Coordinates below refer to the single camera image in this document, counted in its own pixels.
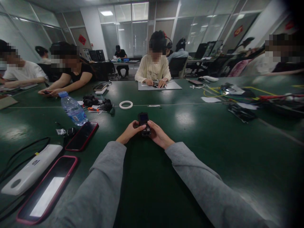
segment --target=black smartphone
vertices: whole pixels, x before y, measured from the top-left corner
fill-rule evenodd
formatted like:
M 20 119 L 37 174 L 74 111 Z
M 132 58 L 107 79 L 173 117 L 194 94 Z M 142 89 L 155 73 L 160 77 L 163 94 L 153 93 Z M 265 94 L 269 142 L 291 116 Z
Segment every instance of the black smartphone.
M 35 225 L 50 213 L 77 161 L 75 156 L 62 156 L 55 162 L 18 212 L 17 222 Z
M 82 151 L 97 128 L 98 123 L 86 122 L 68 143 L 65 150 Z
M 139 126 L 146 125 L 146 128 L 141 131 L 142 136 L 149 136 L 151 134 L 151 129 L 148 125 L 148 113 L 142 112 L 138 114 L 138 123 Z

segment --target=plastic bottle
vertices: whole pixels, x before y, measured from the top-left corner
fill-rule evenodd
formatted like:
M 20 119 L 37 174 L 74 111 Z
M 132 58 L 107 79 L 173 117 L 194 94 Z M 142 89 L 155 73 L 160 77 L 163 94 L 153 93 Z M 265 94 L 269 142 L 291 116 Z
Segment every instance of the plastic bottle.
M 78 102 L 71 98 L 67 92 L 60 92 L 59 97 L 61 97 L 61 105 L 63 109 L 66 111 L 67 115 L 72 119 L 74 124 L 77 126 L 82 126 L 86 122 L 88 122 L 88 118 L 86 117 L 83 108 L 78 104 Z

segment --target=hand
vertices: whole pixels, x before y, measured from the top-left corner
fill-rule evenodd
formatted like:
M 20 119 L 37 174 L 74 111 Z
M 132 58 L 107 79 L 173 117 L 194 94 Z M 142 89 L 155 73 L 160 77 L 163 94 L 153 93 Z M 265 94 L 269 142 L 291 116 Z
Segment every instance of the hand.
M 3 79 L 2 77 L 1 77 L 1 74 L 0 74 L 0 83 L 1 84 L 5 84 L 7 81 L 5 80 L 5 79 Z
M 48 90 L 52 97 L 59 97 L 58 93 L 65 91 L 64 89 Z
M 19 87 L 19 85 L 20 85 L 19 81 L 5 82 L 4 84 L 6 88 L 15 88 L 15 87 Z
M 149 136 L 157 145 L 166 150 L 169 146 L 175 142 L 170 139 L 166 133 L 153 121 L 149 120 L 148 125 L 151 129 L 151 135 Z
M 134 120 L 132 123 L 130 123 L 127 127 L 127 129 L 124 131 L 124 133 L 122 133 L 121 136 L 118 137 L 118 139 L 116 139 L 117 142 L 121 143 L 121 144 L 126 144 L 130 138 L 132 138 L 136 133 L 144 130 L 146 128 L 146 125 L 142 125 L 140 127 L 136 127 L 138 126 L 139 123 L 138 121 Z
M 166 86 L 166 85 L 167 85 L 166 81 L 164 81 L 164 80 L 158 81 L 158 87 L 159 87 L 159 88 L 162 88 L 162 87 L 164 87 L 164 86 Z
M 52 90 L 51 90 L 50 88 L 45 88 L 45 89 L 43 89 L 43 90 L 40 90 L 40 91 L 38 92 L 38 94 L 43 95 L 44 97 L 51 97 L 50 94 L 45 94 L 44 91 L 50 92 L 50 91 L 52 91 Z
M 145 82 L 148 86 L 153 85 L 153 80 L 152 79 L 145 79 L 143 82 Z

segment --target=phone screen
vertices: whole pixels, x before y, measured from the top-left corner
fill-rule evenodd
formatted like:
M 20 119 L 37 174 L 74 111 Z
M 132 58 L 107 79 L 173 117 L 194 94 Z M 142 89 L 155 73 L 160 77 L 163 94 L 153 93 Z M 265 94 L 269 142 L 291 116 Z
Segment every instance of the phone screen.
M 97 123 L 85 123 L 72 141 L 66 146 L 66 149 L 80 150 L 96 126 Z
M 19 219 L 38 221 L 73 166 L 74 157 L 61 157 L 18 214 Z
M 148 119 L 148 114 L 142 114 L 142 115 L 140 115 L 140 121 L 148 121 L 149 119 Z

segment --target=bottle cap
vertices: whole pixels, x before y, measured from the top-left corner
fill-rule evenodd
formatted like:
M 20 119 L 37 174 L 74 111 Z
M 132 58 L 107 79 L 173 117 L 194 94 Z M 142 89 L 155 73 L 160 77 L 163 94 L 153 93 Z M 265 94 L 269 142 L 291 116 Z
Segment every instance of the bottle cap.
M 59 97 L 67 97 L 69 94 L 66 91 L 58 93 Z

